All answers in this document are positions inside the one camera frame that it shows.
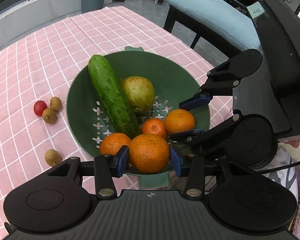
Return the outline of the orange tangerine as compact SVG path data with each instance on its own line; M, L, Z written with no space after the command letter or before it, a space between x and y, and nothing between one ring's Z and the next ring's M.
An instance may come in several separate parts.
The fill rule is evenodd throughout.
M130 163L142 173L160 172L170 160L169 144L155 134L138 135L128 148Z
M108 135L100 145L100 154L115 155L122 146L129 146L131 139L123 133L112 133Z
M164 120L164 125L168 133L180 133L195 128L194 116L184 109L175 109L168 113Z
M163 139L167 138L167 131L164 122L157 118L148 119L141 127L143 134L155 134Z

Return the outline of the green cucumber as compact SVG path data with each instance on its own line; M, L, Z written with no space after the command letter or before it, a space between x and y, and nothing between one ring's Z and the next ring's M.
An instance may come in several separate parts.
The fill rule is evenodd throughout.
M138 120L110 62L102 55L93 55L88 62L88 72L113 129L130 139L140 135Z

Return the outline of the yellow-green pear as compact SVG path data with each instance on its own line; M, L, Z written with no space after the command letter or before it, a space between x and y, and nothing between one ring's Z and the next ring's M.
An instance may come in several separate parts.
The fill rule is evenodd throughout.
M149 79L130 76L122 81L122 88L135 113L143 114L152 108L155 90Z

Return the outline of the brown longan front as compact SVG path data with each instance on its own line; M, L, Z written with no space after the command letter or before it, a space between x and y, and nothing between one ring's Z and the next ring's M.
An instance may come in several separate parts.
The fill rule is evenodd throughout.
M45 153L45 161L50 167L54 167L63 161L62 156L54 149L49 149Z

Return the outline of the brown longan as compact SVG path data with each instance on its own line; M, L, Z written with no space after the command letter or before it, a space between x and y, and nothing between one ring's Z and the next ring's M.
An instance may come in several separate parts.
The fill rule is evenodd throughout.
M42 113L43 120L48 124L54 124L57 120L57 115L54 110L46 108Z
M45 161L50 167L54 167L63 161L62 156L54 149L49 149L45 153Z
M62 101L60 98L54 96L50 99L50 108L55 111L58 112L61 110L62 108Z

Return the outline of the black wooden chair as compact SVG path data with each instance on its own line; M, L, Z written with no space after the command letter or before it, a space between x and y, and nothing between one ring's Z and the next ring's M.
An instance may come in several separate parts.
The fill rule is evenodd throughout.
M164 29L214 66L240 52L221 35L172 6L169 6Z

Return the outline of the brown longan middle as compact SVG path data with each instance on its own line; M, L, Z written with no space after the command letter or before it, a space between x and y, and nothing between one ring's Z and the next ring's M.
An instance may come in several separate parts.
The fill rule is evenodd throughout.
M57 120L57 115L54 110L46 108L42 113L43 120L48 124L54 124Z

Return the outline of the brown longan right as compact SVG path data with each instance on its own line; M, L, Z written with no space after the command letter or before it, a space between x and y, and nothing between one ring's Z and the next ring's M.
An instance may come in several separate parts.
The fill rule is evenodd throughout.
M50 99L50 108L55 111L58 112L61 110L62 108L62 101L60 98L54 96Z

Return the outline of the black round table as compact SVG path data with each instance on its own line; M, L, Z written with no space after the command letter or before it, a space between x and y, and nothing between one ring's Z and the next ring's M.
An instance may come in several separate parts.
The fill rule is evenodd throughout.
M285 0L253 0L245 6L268 67L270 100L263 114L275 133L300 139L300 20Z

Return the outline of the light blue seat cushion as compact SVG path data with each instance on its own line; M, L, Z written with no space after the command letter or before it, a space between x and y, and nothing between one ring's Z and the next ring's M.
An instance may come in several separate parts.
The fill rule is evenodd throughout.
M187 16L214 31L237 49L259 49L252 20L223 0L165 0Z

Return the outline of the small red fruit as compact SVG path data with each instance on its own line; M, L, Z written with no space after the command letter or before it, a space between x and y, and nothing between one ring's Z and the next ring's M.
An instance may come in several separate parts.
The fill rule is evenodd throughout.
M38 100L33 106L33 111L34 111L35 115L39 116L39 117L42 116L43 111L45 109L47 109L47 104L43 100Z

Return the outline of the white TV console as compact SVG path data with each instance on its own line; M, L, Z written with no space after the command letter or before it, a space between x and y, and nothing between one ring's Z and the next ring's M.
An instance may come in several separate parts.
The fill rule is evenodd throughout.
M81 12L81 0L24 1L0 14L0 50L47 22Z

